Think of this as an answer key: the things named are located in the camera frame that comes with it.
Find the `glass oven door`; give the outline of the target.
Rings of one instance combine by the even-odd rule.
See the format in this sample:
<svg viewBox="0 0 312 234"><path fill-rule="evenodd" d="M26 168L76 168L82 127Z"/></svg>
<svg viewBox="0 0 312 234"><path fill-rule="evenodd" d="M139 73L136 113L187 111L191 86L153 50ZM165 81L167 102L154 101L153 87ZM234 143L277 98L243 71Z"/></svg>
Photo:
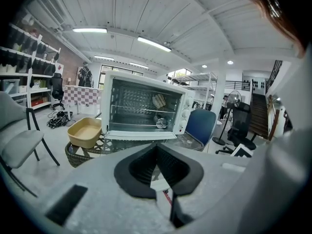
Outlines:
<svg viewBox="0 0 312 234"><path fill-rule="evenodd" d="M106 139L114 140L163 140L175 139L176 135L172 132L130 132L130 131L108 131Z"/></svg>

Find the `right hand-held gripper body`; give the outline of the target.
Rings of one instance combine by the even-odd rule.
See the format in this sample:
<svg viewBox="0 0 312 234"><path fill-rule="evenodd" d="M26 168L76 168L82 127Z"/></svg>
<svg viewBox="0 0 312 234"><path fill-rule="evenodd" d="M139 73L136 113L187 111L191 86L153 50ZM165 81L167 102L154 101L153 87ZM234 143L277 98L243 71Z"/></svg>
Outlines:
<svg viewBox="0 0 312 234"><path fill-rule="evenodd" d="M246 169L246 229L312 230L312 46L279 94L293 130Z"/></svg>

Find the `wicker table with glass top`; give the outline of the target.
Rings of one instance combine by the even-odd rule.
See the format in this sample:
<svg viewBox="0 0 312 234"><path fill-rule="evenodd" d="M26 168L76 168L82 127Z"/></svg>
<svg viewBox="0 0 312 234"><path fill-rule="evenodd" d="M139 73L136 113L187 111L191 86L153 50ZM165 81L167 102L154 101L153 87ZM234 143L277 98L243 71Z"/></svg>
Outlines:
<svg viewBox="0 0 312 234"><path fill-rule="evenodd" d="M100 135L95 145L89 149L75 146L69 142L65 147L65 154L70 165L76 168L93 158L151 143L167 143L196 151L202 151L204 148L204 144L193 138L188 133L178 135L175 139L166 140L110 140L106 139L103 135Z"/></svg>

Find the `blue chair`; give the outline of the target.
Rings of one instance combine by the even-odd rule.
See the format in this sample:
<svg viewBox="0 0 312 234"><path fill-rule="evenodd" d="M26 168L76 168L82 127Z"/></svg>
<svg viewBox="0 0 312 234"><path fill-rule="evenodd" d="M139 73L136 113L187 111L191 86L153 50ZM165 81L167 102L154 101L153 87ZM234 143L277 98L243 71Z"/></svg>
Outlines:
<svg viewBox="0 0 312 234"><path fill-rule="evenodd" d="M216 114L212 111L195 109L190 113L185 132L201 144L196 151L202 152L207 146L213 136L216 122Z"/></svg>

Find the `grey upholstered chair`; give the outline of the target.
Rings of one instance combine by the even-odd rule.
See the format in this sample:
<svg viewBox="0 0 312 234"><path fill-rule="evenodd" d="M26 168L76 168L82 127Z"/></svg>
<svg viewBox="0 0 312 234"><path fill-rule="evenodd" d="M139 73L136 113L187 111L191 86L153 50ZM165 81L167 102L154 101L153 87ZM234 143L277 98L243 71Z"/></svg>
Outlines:
<svg viewBox="0 0 312 234"><path fill-rule="evenodd" d="M36 147L40 143L44 145L56 165L59 166L60 163L44 140L44 133L39 129L34 110L19 105L9 94L0 91L0 131L4 130L8 125L23 119L26 119L27 130L18 133L6 144L0 145L0 164L22 191L27 191L32 196L37 197L13 174L12 170L21 167L31 154L35 154L37 161L40 161L36 151Z"/></svg>

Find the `white metal rack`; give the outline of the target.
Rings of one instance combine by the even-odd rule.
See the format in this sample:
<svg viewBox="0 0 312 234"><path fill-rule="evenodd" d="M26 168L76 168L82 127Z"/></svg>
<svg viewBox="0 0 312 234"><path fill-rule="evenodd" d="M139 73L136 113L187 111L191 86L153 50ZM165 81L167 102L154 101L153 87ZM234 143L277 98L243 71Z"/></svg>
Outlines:
<svg viewBox="0 0 312 234"><path fill-rule="evenodd" d="M195 92L194 101L210 109L214 102L217 77L212 72L169 78L173 85Z"/></svg>

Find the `yellow plastic tray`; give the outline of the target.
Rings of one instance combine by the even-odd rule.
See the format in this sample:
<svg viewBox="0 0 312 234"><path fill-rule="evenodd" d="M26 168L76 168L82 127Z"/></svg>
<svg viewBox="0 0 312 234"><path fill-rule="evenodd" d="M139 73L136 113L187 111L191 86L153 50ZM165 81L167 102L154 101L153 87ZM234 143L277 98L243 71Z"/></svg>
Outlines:
<svg viewBox="0 0 312 234"><path fill-rule="evenodd" d="M68 128L67 134L72 145L91 149L101 134L101 120L90 117L82 118Z"/></svg>

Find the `dark staircase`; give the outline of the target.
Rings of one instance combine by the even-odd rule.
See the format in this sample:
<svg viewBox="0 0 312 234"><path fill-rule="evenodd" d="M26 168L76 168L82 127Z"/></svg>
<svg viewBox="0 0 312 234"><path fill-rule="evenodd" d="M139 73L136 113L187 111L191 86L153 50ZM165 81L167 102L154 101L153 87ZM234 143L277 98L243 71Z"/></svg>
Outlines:
<svg viewBox="0 0 312 234"><path fill-rule="evenodd" d="M271 141L274 136L280 110L276 109L274 105L277 99L272 95L267 95L267 92L273 85L282 64L283 61L281 60L274 62L273 70L268 80L259 83L252 79L252 120L249 130L254 133L254 136L262 137L268 141Z"/></svg>

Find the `pink checkered table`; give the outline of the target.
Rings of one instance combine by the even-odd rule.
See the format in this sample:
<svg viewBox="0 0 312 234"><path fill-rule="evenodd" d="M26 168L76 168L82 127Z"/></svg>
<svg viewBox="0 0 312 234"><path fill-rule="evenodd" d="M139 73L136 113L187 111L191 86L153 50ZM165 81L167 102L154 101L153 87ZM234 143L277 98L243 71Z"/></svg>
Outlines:
<svg viewBox="0 0 312 234"><path fill-rule="evenodd" d="M63 85L64 104L71 107L76 106L77 113L80 113L81 105L98 105L102 90L93 87L82 87L73 85Z"/></svg>

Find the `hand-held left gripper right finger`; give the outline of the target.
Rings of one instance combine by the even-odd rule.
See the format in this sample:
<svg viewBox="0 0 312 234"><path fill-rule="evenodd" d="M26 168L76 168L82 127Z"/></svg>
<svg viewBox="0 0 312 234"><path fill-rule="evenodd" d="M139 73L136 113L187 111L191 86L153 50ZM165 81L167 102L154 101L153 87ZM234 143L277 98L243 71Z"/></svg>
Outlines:
<svg viewBox="0 0 312 234"><path fill-rule="evenodd" d="M224 203L249 159L213 155L159 144L157 205L164 218L157 234L236 233L239 203Z"/></svg>

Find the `black standing fan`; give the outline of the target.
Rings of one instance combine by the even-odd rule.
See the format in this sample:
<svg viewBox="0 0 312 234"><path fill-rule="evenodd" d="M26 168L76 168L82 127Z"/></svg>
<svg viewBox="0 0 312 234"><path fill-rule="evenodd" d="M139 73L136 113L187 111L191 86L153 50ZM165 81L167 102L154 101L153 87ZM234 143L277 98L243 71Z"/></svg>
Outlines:
<svg viewBox="0 0 312 234"><path fill-rule="evenodd" d="M225 132L225 129L228 125L228 121L231 118L232 109L237 107L241 102L241 94L237 90L233 90L229 93L225 100L225 113L224 113L224 121L222 123L223 128L219 137L213 137L213 142L224 146L226 142L222 139L222 136Z"/></svg>

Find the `white air conditioner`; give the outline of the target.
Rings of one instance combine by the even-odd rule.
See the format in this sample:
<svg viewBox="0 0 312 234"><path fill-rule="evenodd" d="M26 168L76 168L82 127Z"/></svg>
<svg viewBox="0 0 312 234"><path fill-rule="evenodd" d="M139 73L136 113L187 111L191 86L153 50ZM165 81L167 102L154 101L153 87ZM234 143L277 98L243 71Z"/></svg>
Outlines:
<svg viewBox="0 0 312 234"><path fill-rule="evenodd" d="M57 0L32 0L26 8L46 28L63 30L65 14Z"/></svg>

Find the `white oven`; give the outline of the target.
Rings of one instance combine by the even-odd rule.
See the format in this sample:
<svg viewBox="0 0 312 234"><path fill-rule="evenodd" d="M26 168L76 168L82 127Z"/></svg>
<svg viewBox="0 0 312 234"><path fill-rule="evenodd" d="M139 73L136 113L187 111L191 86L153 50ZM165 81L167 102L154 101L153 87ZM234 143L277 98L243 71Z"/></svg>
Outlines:
<svg viewBox="0 0 312 234"><path fill-rule="evenodd" d="M101 95L101 129L185 132L194 92L155 79L108 71Z"/></svg>

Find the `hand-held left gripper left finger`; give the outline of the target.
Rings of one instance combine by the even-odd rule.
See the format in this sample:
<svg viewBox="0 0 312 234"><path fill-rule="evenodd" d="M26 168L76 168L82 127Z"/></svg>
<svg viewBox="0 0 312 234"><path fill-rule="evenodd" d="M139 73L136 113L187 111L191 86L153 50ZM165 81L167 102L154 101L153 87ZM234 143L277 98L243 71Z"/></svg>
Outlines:
<svg viewBox="0 0 312 234"><path fill-rule="evenodd" d="M173 224L159 210L153 199L129 196L114 178L115 166L147 145L125 149L93 158L75 168L61 182L38 198L31 219L45 234L166 234ZM73 186L86 192L59 225L47 216Z"/></svg>

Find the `white shelf unit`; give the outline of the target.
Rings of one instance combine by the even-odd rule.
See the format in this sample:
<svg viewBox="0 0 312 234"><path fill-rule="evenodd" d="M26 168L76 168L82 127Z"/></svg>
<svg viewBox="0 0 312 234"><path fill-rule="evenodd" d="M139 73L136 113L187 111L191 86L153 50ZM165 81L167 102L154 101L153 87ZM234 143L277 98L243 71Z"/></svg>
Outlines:
<svg viewBox="0 0 312 234"><path fill-rule="evenodd" d="M17 28L14 24L8 26L8 38L12 28ZM42 40L42 35L36 35L39 40ZM56 62L56 73L62 73L64 66ZM0 91L6 92L15 101L23 101L26 106L33 109L39 109L46 106L51 106L51 85L50 79L52 76L33 74L32 70L28 73L0 73Z"/></svg>

